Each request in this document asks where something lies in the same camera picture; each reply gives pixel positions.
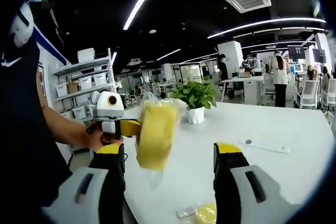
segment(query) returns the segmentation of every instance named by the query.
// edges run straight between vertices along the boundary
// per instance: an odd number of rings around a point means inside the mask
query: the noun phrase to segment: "hand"
[[[104,134],[101,129],[101,124],[95,124],[93,131],[89,134],[86,133],[86,147],[94,150],[99,150],[103,147],[102,142],[116,144],[116,143],[123,143],[123,137],[120,139],[115,139],[113,136],[109,134]]]

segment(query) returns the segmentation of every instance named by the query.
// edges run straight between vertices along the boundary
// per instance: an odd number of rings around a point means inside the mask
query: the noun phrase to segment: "ceiling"
[[[126,67],[131,58],[144,62],[156,60],[181,49],[156,64],[178,63],[215,53],[215,47],[235,39],[242,47],[270,42],[306,40],[311,30],[280,30],[233,38],[252,31],[285,28],[325,28],[317,22],[281,22],[240,29],[211,39],[208,36],[244,24],[281,17],[313,17],[311,0],[271,0],[272,6],[240,14],[225,0],[146,0],[127,31],[125,21],[137,0],[49,0],[47,8],[32,4],[36,25],[45,36],[71,61],[77,51],[93,47],[105,53],[110,47],[118,52],[115,72]],[[58,24],[50,14],[50,7]],[[243,49],[248,54],[265,47]]]

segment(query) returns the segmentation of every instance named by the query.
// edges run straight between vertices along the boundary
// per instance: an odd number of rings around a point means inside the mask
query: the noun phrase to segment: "plastic bag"
[[[174,128],[180,122],[183,115],[181,113],[185,109],[181,102],[170,98],[159,100],[151,92],[146,92],[143,96],[139,118],[142,129],[141,135],[137,137],[136,158],[140,167],[148,174],[152,189],[156,189],[162,181]]]
[[[217,220],[217,208],[214,203],[199,207],[185,207],[177,211],[181,223],[215,224]]]

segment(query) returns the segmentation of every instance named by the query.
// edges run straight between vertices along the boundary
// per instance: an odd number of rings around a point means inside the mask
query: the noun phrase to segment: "green plant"
[[[216,90],[209,82],[190,81],[187,85],[177,86],[171,97],[186,102],[190,110],[201,107],[210,109],[211,105],[216,107],[216,94]]]

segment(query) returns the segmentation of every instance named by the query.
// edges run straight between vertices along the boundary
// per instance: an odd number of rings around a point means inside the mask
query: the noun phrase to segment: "potted plant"
[[[204,108],[216,107],[216,90],[209,82],[190,81],[187,85],[177,86],[171,95],[172,98],[181,99],[188,107],[186,116],[189,123],[202,123],[204,121]]]

